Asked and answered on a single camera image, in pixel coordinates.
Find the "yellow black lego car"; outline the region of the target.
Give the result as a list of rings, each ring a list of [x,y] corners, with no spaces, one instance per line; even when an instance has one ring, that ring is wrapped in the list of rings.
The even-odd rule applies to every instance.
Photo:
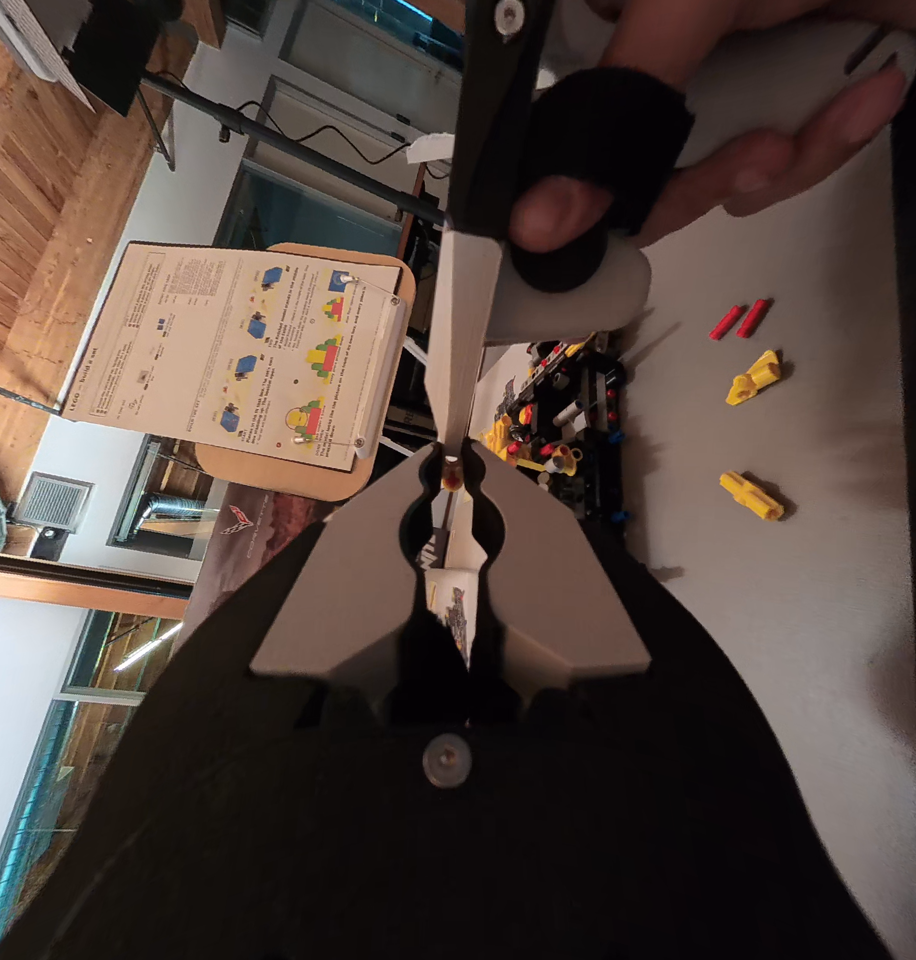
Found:
[[[623,537],[620,330],[509,346],[476,389],[469,427],[500,460],[572,510]]]

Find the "printed instruction sheet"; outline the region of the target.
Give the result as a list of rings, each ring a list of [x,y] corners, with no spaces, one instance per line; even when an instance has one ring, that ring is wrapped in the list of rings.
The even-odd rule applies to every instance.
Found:
[[[348,474],[377,445],[409,273],[326,247],[131,242],[61,414]]]

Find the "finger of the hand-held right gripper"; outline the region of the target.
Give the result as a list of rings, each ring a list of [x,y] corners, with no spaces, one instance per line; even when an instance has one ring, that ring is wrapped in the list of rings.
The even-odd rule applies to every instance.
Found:
[[[425,389],[445,452],[467,434],[502,255],[493,239],[443,231]]]

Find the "person's right hand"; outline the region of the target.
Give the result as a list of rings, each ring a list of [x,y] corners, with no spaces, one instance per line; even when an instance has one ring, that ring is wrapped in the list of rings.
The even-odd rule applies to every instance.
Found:
[[[817,10],[891,25],[916,34],[916,1],[635,1],[587,2],[615,24],[600,66],[628,67],[683,90],[725,36],[773,28]],[[750,131],[668,181],[637,234],[656,243],[722,207],[747,217],[828,178],[875,138],[900,111],[907,80],[897,66],[862,79],[814,114],[793,136]],[[515,204],[511,240],[546,254],[575,240],[611,206],[603,187],[554,175]]]

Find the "black lego set box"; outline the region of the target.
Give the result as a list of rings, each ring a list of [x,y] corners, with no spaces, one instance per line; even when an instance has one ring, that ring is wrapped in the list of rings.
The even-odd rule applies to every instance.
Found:
[[[331,503],[229,484],[176,644],[186,642],[244,582],[304,529],[326,519],[335,509]],[[473,537],[472,514],[473,502],[466,491],[438,494],[432,519],[435,530],[442,531],[442,542],[430,544],[434,559],[423,562],[428,570],[480,570],[486,554]]]

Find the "black pole-mounted box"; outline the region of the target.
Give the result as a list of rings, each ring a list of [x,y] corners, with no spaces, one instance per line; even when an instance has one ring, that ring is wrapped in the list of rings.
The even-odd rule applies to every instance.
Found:
[[[0,40],[37,78],[127,116],[181,1],[0,1]]]

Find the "black stand pole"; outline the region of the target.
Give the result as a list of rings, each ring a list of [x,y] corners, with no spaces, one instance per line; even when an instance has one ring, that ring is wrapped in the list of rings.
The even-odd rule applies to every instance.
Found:
[[[227,128],[233,134],[267,143],[290,157],[292,156],[293,158],[299,159],[316,169],[338,178],[346,184],[355,186],[366,191],[368,194],[384,200],[403,213],[411,214],[416,219],[434,224],[437,227],[444,227],[446,220],[445,215],[435,206],[430,205],[411,193],[397,190],[392,188],[392,186],[383,184],[362,171],[299,143],[296,139],[289,138],[282,132],[270,126],[265,126],[255,119],[249,118],[239,109],[236,110],[224,103],[214,102],[181,86],[179,83],[175,83],[149,70],[144,71],[141,82],[146,87],[170,97],[176,102],[183,103],[201,114],[211,117],[219,123],[220,127]]]

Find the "yellow lego axle connector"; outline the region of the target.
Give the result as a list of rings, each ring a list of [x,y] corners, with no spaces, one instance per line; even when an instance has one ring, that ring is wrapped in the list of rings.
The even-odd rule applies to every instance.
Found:
[[[734,502],[750,510],[764,522],[778,522],[784,516],[784,506],[742,474],[735,471],[722,473],[719,484]]]

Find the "yellow wedge lego connector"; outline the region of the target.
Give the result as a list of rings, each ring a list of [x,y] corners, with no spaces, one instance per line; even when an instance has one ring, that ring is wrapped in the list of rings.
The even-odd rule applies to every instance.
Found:
[[[782,378],[780,359],[774,350],[765,351],[752,366],[733,379],[726,402],[737,406],[748,402]]]

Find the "white vent grille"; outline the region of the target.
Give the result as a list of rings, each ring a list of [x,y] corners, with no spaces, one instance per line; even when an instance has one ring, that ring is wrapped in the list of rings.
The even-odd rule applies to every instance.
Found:
[[[86,481],[33,471],[15,506],[13,522],[75,534],[93,489],[94,484]]]

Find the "lego instruction booklet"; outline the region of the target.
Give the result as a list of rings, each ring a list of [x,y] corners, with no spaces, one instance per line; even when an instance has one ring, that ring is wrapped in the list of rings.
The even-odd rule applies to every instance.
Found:
[[[520,394],[532,367],[526,342],[488,347],[476,386],[468,435],[480,440]],[[465,665],[476,633],[479,573],[486,554],[472,534],[474,504],[465,487],[450,495],[441,528],[448,531],[443,566],[426,572],[427,606],[451,631]]]

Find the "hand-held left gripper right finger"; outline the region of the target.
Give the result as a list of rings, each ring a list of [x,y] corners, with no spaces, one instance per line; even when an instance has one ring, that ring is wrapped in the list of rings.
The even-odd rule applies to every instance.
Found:
[[[483,558],[469,660],[474,709],[647,671],[651,656],[572,511],[479,441],[462,448],[465,539]]]

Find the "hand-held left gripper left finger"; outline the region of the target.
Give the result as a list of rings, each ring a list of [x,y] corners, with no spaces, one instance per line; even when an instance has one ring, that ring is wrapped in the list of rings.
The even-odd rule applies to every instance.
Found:
[[[323,524],[253,656],[256,678],[346,687],[395,710],[458,708],[459,652],[427,608],[420,565],[442,459],[426,445]]]

